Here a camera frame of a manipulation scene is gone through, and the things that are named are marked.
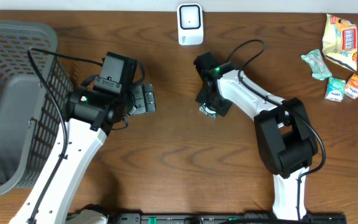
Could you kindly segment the dark green round-label packet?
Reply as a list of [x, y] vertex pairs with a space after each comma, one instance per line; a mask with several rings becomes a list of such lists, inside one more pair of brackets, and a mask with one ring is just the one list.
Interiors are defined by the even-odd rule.
[[218, 116], [217, 112], [210, 110], [205, 104], [200, 106], [200, 111], [211, 119], [216, 119]]

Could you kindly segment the teal snack packet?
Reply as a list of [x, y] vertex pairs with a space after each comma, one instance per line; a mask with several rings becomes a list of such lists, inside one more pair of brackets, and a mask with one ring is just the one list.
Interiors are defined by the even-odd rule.
[[306, 55], [301, 55], [301, 59], [311, 67], [313, 78], [325, 80], [333, 76], [325, 64], [319, 49], [312, 50]]

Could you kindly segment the teal small snack box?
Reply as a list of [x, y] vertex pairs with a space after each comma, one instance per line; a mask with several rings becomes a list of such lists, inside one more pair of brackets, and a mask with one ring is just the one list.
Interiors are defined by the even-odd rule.
[[324, 98], [326, 100], [341, 102], [344, 99], [345, 85], [345, 80], [329, 77]]

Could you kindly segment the yellow snack bag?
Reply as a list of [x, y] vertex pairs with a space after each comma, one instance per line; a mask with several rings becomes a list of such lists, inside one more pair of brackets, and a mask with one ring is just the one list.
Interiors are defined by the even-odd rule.
[[357, 25], [346, 19], [326, 14], [322, 38], [323, 55], [331, 62], [350, 71], [357, 71]]

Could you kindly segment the orange small snack box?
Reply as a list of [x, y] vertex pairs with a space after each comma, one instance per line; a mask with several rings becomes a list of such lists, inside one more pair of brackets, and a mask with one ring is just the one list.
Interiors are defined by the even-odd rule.
[[345, 94], [352, 99], [358, 98], [358, 75], [353, 74], [345, 85]]

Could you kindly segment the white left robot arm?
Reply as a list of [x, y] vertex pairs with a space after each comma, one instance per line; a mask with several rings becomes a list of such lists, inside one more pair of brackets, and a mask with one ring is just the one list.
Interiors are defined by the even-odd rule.
[[85, 86], [68, 94], [66, 115], [52, 151], [25, 203], [11, 223], [107, 223], [108, 216], [85, 210], [67, 219], [85, 171], [114, 125], [128, 116], [154, 112], [151, 84], [115, 95]]

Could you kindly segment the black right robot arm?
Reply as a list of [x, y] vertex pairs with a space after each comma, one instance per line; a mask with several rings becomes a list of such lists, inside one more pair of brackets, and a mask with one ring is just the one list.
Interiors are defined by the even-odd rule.
[[305, 180], [318, 152], [318, 136], [303, 103], [271, 95], [231, 62], [196, 59], [193, 64], [203, 82], [196, 101], [204, 114], [225, 116], [236, 105], [254, 122], [260, 158], [273, 174], [275, 217], [303, 220]]

